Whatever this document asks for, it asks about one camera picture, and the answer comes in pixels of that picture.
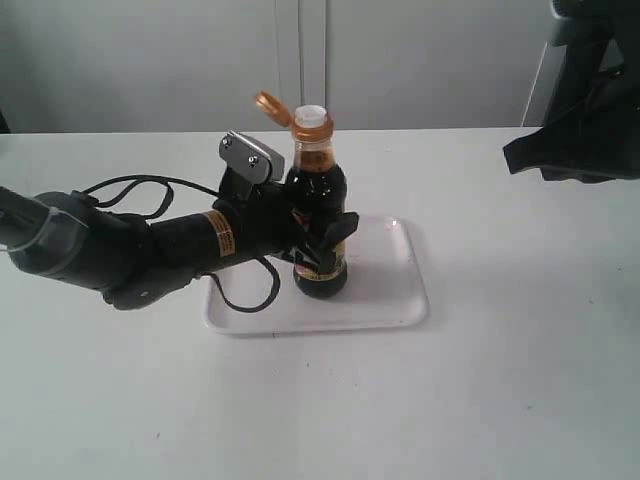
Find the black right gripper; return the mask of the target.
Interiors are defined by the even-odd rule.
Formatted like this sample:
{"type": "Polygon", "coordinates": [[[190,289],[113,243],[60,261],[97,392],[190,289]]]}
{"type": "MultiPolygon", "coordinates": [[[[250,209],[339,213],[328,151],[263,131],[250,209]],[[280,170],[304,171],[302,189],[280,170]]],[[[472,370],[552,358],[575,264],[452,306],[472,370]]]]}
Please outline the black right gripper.
{"type": "Polygon", "coordinates": [[[552,123],[503,147],[512,174],[547,181],[639,178],[639,3],[554,1],[552,44],[565,48],[552,123]]]}

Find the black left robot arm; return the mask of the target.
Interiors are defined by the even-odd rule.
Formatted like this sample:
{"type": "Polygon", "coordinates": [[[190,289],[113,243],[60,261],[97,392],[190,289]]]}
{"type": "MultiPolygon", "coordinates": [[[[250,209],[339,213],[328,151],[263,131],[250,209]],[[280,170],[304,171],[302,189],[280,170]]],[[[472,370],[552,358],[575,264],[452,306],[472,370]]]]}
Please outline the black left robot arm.
{"type": "Polygon", "coordinates": [[[1,248],[21,271],[100,293],[117,310],[144,308],[202,277],[257,261],[273,283],[270,257],[326,274],[334,251],[358,227],[355,212],[331,213],[319,231],[302,223],[285,185],[252,184],[227,168],[219,188],[173,177],[127,175],[109,201],[94,189],[26,197],[1,191],[1,248]]]}

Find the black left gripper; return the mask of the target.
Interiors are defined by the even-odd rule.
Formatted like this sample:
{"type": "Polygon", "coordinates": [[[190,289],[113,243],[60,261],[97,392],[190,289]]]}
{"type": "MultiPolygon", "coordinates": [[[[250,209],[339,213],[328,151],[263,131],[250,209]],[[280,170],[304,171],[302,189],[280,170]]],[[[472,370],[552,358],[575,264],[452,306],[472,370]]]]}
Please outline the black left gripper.
{"type": "MultiPolygon", "coordinates": [[[[226,168],[219,184],[219,197],[212,209],[226,219],[231,240],[220,250],[224,265],[238,265],[263,256],[292,264],[300,229],[284,186],[277,182],[251,185],[231,168],[226,168]]],[[[335,270],[335,248],[358,228],[356,212],[314,216],[306,233],[306,243],[316,260],[318,273],[335,270]]]]}

